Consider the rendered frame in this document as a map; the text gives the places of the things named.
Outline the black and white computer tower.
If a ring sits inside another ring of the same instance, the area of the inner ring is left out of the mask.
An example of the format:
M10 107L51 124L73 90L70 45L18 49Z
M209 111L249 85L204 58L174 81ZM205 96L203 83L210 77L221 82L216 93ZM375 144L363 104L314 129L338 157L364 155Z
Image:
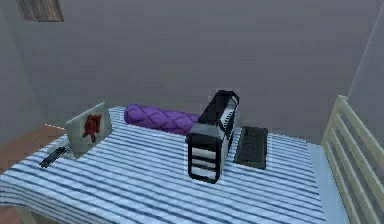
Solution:
M223 171L237 126L239 97L219 90L187 133L188 174L192 179L216 183Z

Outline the purple bolster pillow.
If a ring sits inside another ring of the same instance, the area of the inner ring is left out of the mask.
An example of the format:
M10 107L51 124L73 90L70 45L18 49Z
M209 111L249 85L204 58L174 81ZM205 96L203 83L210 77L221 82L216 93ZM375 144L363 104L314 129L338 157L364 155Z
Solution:
M129 125L186 135L199 116L196 114L130 104L125 108L124 120Z

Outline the black keyboard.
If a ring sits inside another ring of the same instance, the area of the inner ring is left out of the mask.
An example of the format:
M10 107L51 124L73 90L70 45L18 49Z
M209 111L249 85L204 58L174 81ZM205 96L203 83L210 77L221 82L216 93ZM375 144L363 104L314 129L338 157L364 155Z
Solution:
M257 169L266 169L268 130L244 126L237 144L234 162Z

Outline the blue striped bed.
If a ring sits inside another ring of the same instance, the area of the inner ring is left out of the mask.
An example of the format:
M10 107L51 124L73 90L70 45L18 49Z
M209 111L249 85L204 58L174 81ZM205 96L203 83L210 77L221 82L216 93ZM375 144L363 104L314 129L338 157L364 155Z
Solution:
M0 175L0 205L24 206L61 224L340 224L327 217L305 141L271 134L267 168L228 159L215 184L187 174L175 134L124 124L83 158L40 166L39 150Z

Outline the grey laptop with red sticker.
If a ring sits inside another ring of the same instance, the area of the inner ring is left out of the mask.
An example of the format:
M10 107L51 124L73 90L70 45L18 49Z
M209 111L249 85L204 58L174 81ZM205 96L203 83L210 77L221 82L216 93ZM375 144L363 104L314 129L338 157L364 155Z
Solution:
M112 122L106 102L86 110L64 125L69 158L79 159L112 133Z

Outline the black remote control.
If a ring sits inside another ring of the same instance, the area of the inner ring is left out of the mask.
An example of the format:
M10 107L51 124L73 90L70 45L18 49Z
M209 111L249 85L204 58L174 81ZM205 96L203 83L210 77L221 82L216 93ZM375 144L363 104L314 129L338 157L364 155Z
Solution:
M53 163L55 160L57 160L59 157L61 157L67 149L65 147L59 147L56 150L54 150L52 153L50 153L45 159L43 159L39 165L42 168L47 168L50 166L51 163Z

